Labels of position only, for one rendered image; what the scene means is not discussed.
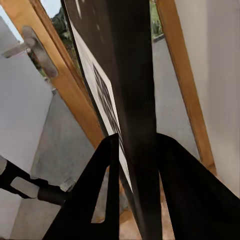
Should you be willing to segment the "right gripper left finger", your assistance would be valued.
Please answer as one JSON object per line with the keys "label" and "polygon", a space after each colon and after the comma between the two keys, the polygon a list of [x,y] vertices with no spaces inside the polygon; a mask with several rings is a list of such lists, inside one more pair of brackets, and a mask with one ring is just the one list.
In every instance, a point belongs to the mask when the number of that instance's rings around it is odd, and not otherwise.
{"label": "right gripper left finger", "polygon": [[[91,223],[106,171],[105,219]],[[119,240],[119,134],[105,137],[42,240]]]}

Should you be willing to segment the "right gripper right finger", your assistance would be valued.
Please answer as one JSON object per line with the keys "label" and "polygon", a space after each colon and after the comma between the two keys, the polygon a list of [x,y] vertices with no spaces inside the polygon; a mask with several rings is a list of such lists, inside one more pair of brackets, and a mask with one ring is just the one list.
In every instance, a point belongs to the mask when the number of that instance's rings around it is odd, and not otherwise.
{"label": "right gripper right finger", "polygon": [[175,240],[240,240],[240,199],[174,138],[157,149]]}

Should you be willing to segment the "poster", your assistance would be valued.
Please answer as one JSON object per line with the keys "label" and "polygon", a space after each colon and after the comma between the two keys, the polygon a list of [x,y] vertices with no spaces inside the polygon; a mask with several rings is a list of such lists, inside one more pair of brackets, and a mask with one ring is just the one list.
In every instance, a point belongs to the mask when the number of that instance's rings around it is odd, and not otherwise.
{"label": "poster", "polygon": [[142,240],[163,240],[150,0],[60,0],[104,137]]}

